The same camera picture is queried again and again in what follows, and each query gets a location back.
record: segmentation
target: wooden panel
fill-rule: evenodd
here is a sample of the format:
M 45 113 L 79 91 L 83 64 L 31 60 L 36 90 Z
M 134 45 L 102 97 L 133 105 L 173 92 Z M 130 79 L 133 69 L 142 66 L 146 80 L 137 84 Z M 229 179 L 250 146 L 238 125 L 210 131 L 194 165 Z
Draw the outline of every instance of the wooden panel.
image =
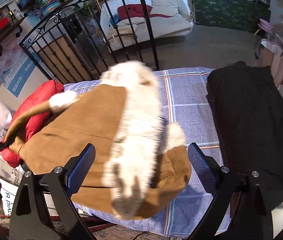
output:
M 47 45 L 40 50 L 38 54 L 44 60 L 45 64 L 50 68 L 50 70 L 55 73 L 57 78 L 64 84 L 91 80 L 91 77 L 84 67 L 82 67 L 76 54 L 70 47 L 68 47 L 65 36 L 57 38 L 55 41 L 51 42 L 49 46 Z

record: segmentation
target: wall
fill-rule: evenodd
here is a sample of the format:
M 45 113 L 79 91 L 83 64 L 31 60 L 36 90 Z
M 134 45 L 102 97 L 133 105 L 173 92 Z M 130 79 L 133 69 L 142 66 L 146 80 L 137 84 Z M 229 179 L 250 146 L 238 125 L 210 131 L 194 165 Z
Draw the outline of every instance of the wall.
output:
M 274 27 L 274 31 L 283 37 L 283 26 L 281 22 L 283 21 L 283 0 L 270 0 L 271 11 L 270 23 Z
M 18 6 L 15 2 L 11 2 L 9 8 L 13 11 L 14 9 L 18 9 Z M 21 24 L 23 28 L 23 32 L 21 36 L 17 39 L 18 43 L 21 39 L 29 32 L 31 29 L 39 22 L 39 19 L 36 20 L 34 17 L 27 17 Z M 48 79 L 41 73 L 41 71 L 35 67 L 29 78 L 27 79 L 24 87 L 22 88 L 18 97 L 14 96 L 8 89 L 6 89 L 0 82 L 0 100 L 11 109 L 16 110 L 20 104 L 31 95 L 36 88 L 41 85 L 43 82 Z

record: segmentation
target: blue plaid bed sheet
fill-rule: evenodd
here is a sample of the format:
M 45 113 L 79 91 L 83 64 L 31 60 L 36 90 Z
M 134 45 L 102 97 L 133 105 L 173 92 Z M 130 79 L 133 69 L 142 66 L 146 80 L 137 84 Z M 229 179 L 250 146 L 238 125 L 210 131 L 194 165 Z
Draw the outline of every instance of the blue plaid bed sheet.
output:
M 222 166 L 211 109 L 206 99 L 207 77 L 212 69 L 178 68 L 154 72 L 160 83 L 163 117 L 169 122 L 179 122 L 187 136 L 187 146 L 195 142 L 205 155 L 213 157 Z M 65 91 L 87 92 L 99 80 L 66 84 Z M 78 205 L 75 207 L 89 215 L 130 229 L 149 231 L 168 237 L 187 238 L 200 222 L 213 199 L 200 182 L 194 168 L 187 187 L 159 213 L 143 220 L 118 220 L 113 215 Z M 230 208 L 217 231 L 225 231 L 230 223 Z

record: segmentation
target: black metal bed frame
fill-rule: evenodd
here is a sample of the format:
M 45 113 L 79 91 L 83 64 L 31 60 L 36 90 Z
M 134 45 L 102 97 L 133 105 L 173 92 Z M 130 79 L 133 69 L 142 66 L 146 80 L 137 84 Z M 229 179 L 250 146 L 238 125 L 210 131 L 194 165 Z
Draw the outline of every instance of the black metal bed frame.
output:
M 113 25 L 113 27 L 114 27 L 114 29 L 115 29 L 118 37 L 119 37 L 119 41 L 120 41 L 120 44 L 122 46 L 122 49 L 120 49 L 119 52 L 115 53 L 111 48 L 111 44 L 110 44 L 109 40 L 106 38 L 106 33 L 104 33 L 103 29 L 101 28 L 100 17 L 98 17 L 98 15 L 96 15 L 96 13 L 94 12 L 94 8 L 93 8 L 94 6 L 96 6 L 96 5 L 99 6 L 100 3 L 104 3 L 108 12 L 109 12 L 111 22 L 114 23 L 115 22 L 114 21 L 114 15 L 111 13 L 111 10 L 110 10 L 109 5 L 108 5 L 108 1 L 109 0 L 68 0 L 65 3 L 63 3 L 62 5 L 60 5 L 59 7 L 57 7 L 56 9 L 54 9 L 53 11 L 51 11 L 51 13 L 46 15 L 21 40 L 19 45 L 21 46 L 22 50 L 31 58 L 31 60 L 35 63 L 35 65 L 40 69 L 40 71 L 50 80 L 52 78 L 54 78 L 54 79 L 58 80 L 59 82 L 61 82 L 63 84 L 72 83 L 72 82 L 81 82 L 81 81 L 87 80 L 87 78 L 85 79 L 83 77 L 82 72 L 79 71 L 79 68 L 81 68 L 81 70 L 84 69 L 87 72 L 87 74 L 90 77 L 90 79 L 88 79 L 88 80 L 98 79 L 99 76 L 101 75 L 101 73 L 103 71 L 107 70 L 108 67 L 110 66 L 109 62 L 112 62 L 112 64 L 120 62 L 120 60 L 118 59 L 119 58 L 118 54 L 121 51 L 124 54 L 125 60 L 130 60 L 129 51 L 123 43 L 122 35 L 119 33 L 117 23 L 115 23 Z M 123 6 L 125 7 L 125 10 L 128 14 L 128 9 L 127 9 L 127 5 L 125 3 L 125 0 L 122 0 L 122 2 L 123 2 Z M 152 49 L 153 56 L 154 56 L 155 68 L 156 68 L 156 70 L 159 70 L 159 62 L 158 62 L 158 57 L 157 57 L 155 40 L 154 40 L 152 27 L 151 27 L 150 20 L 149 20 L 149 15 L 148 15 L 148 12 L 147 12 L 146 2 L 145 2 L 145 0 L 140 0 L 140 2 L 141 2 L 141 5 L 142 5 L 142 8 L 143 8 L 143 12 L 144 12 L 144 16 L 145 16 L 145 19 L 146 19 L 148 32 L 149 32 L 150 44 L 151 44 L 151 49 Z M 68 16 L 66 16 L 65 12 L 62 12 L 62 10 L 66 9 L 66 8 L 78 8 L 78 7 L 80 9 L 74 10 L 74 12 L 72 14 L 68 15 Z M 100 33 L 101 33 L 101 36 L 104 40 L 104 43 L 108 48 L 107 51 L 103 52 L 98 47 L 96 42 L 94 41 L 93 33 L 91 33 L 86 26 L 85 19 L 84 19 L 84 16 L 83 16 L 83 10 L 88 10 L 90 12 L 90 16 L 92 17 L 92 19 L 97 23 L 97 26 L 98 26 Z M 52 26 L 48 27 L 47 23 L 52 18 L 54 18 Z M 102 63 L 102 67 L 98 66 L 97 63 L 94 62 L 94 60 L 92 59 L 90 52 L 88 52 L 87 49 L 85 48 L 87 46 L 87 44 L 83 44 L 83 42 L 81 42 L 79 40 L 79 43 L 83 47 L 83 50 L 85 52 L 84 56 L 89 59 L 88 61 L 83 60 L 83 56 L 80 55 L 80 52 L 74 46 L 74 40 L 67 38 L 67 34 L 69 35 L 69 33 L 64 33 L 62 31 L 63 23 L 65 21 L 69 20 L 70 18 L 77 20 L 79 22 L 80 26 L 83 27 L 83 33 L 88 38 L 88 40 L 91 42 L 93 49 L 94 49 L 94 53 L 96 53 L 97 56 L 99 57 L 99 62 Z M 144 62 L 143 57 L 142 57 L 142 53 L 141 53 L 141 50 L 140 50 L 140 45 L 137 41 L 137 35 L 136 35 L 136 33 L 133 29 L 133 26 L 132 26 L 132 23 L 131 23 L 131 18 L 129 17 L 129 15 L 128 15 L 128 21 L 129 21 L 129 25 L 130 25 L 131 30 L 132 30 L 133 39 L 136 43 L 136 46 L 135 45 L 132 46 L 131 49 L 136 48 L 137 51 L 138 51 L 140 61 Z M 52 33 L 53 31 L 57 31 L 60 35 L 58 35 L 58 37 L 56 35 L 53 35 L 53 33 Z M 80 66 L 76 65 L 72 61 L 69 53 L 67 54 L 67 52 L 59 44 L 58 39 L 60 37 L 65 38 L 65 40 L 67 42 L 67 46 L 77 56 L 77 59 L 80 62 Z M 62 61 L 61 58 L 58 57 L 56 50 L 54 50 L 52 48 L 52 46 L 51 46 L 52 42 L 54 42 L 56 44 L 56 46 L 57 46 L 57 48 L 60 52 L 60 55 L 62 55 L 64 57 L 64 61 Z M 44 50 L 44 48 L 48 49 L 48 51 L 52 54 L 52 57 L 47 54 L 47 52 Z M 65 62 L 69 62 L 70 65 L 68 65 L 68 67 L 67 67 L 65 65 Z M 62 67 L 62 71 L 57 67 L 57 64 L 60 64 L 60 66 Z

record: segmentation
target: bed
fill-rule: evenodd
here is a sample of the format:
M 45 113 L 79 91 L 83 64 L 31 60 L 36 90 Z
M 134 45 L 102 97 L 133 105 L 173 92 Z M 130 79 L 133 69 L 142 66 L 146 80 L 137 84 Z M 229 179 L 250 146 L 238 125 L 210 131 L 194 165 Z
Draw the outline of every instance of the bed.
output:
M 124 0 L 126 5 L 129 4 L 140 4 L 140 0 Z M 145 0 L 146 5 L 151 6 L 152 0 Z M 103 32 L 106 34 L 113 31 L 111 26 L 111 19 L 114 15 L 118 13 L 118 8 L 123 6 L 122 0 L 109 0 L 107 2 L 109 10 L 105 3 L 101 8 L 100 15 L 100 25 Z M 188 35 L 194 26 L 194 23 L 191 22 L 190 9 L 186 0 L 177 0 L 178 5 L 178 14 L 175 17 L 163 18 L 163 17 L 152 17 L 150 18 L 154 38 L 161 37 L 170 37 L 170 36 L 183 36 Z M 137 42 L 143 42 L 150 40 L 149 33 L 147 29 L 146 22 L 138 24 L 138 27 L 135 30 L 137 35 Z M 113 51 L 123 48 L 119 39 L 113 37 L 109 39 L 111 49 Z M 133 39 L 133 35 L 126 35 L 123 37 L 123 44 L 125 47 L 131 46 L 136 42 Z
M 160 82 L 163 116 L 168 122 L 180 122 L 187 136 L 187 146 L 196 142 L 205 155 L 212 156 L 223 164 L 219 150 L 212 113 L 206 99 L 206 81 L 212 69 L 179 68 L 155 72 Z M 65 91 L 84 93 L 94 88 L 99 81 L 66 84 Z M 206 212 L 213 196 L 207 193 L 192 167 L 188 186 L 165 209 L 145 220 L 124 221 L 114 216 L 78 204 L 76 208 L 106 221 L 130 229 L 149 231 L 169 237 L 187 238 Z M 230 209 L 219 227 L 218 233 L 227 229 Z

